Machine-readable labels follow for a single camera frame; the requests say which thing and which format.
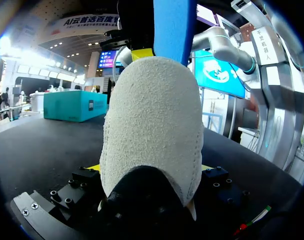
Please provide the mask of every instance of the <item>screen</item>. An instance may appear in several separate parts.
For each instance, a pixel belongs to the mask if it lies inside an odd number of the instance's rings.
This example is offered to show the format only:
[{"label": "screen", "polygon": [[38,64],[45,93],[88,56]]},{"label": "screen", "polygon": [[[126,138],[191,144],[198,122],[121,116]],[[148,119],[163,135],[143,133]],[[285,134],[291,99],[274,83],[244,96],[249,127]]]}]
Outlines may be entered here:
[{"label": "screen", "polygon": [[[98,60],[98,67],[101,69],[104,68],[113,68],[113,60],[116,57],[117,51],[103,51],[101,52],[100,59]],[[121,67],[121,62],[117,61],[115,63],[116,67]]]},{"label": "screen", "polygon": [[195,78],[200,87],[245,98],[246,90],[236,73],[238,69],[233,64],[215,59],[208,51],[195,52]]}]

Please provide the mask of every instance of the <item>logo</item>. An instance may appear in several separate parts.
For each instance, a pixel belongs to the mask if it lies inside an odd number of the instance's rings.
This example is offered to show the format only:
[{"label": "logo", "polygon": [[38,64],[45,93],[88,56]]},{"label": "logo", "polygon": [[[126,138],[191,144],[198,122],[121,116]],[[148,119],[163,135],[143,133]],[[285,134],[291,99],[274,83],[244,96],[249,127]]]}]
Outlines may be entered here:
[{"label": "logo", "polygon": [[205,61],[203,63],[203,65],[204,65],[203,73],[210,80],[212,80],[216,83],[220,83],[220,84],[224,84],[227,81],[229,81],[229,78],[230,78],[229,72],[228,71],[222,71],[218,61],[216,61],[214,59],[209,60],[209,61]]}]

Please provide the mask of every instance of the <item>banner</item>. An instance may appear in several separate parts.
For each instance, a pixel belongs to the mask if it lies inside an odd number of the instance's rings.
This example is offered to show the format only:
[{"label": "banner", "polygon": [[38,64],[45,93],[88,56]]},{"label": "banner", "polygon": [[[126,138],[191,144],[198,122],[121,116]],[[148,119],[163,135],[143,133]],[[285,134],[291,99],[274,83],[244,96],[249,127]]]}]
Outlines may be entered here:
[{"label": "banner", "polygon": [[119,16],[117,14],[102,15],[77,15],[63,18],[48,25],[50,35],[59,34],[66,30],[92,30],[100,29],[100,32],[117,29]]}]

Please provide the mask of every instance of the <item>white fuzzy shoe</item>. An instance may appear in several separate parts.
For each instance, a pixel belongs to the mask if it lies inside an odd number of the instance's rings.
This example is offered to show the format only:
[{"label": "white fuzzy shoe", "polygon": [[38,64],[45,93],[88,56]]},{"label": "white fuzzy shoe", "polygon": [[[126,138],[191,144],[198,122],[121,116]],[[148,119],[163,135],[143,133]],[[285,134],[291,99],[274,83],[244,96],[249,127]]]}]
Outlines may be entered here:
[{"label": "white fuzzy shoe", "polygon": [[105,117],[100,167],[106,196],[144,165],[160,169],[186,206],[201,181],[203,130],[199,88],[187,67],[157,56],[131,63]]}]

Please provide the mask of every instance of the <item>signage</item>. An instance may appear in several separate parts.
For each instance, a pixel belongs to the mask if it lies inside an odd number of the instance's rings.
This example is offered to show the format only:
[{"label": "signage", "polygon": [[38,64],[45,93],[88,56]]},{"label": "signage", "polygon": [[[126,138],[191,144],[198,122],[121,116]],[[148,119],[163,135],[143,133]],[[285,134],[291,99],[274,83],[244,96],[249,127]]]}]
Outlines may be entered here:
[{"label": "signage", "polygon": [[265,27],[252,31],[261,65],[278,63],[277,53]]},{"label": "signage", "polygon": [[49,36],[64,33],[68,36],[76,36],[83,33],[80,31],[90,31],[87,34],[104,34],[107,31],[118,29],[118,19],[119,15],[117,14],[70,16],[50,22],[46,27],[44,36],[49,38]]},{"label": "signage", "polygon": [[245,88],[236,73],[238,69],[226,61],[217,60],[208,51],[195,52],[195,78],[200,87],[244,98]]},{"label": "signage", "polygon": [[[113,68],[113,60],[116,58],[117,51],[103,51],[98,60],[99,68]],[[121,62],[115,63],[116,67],[122,67]]]}]

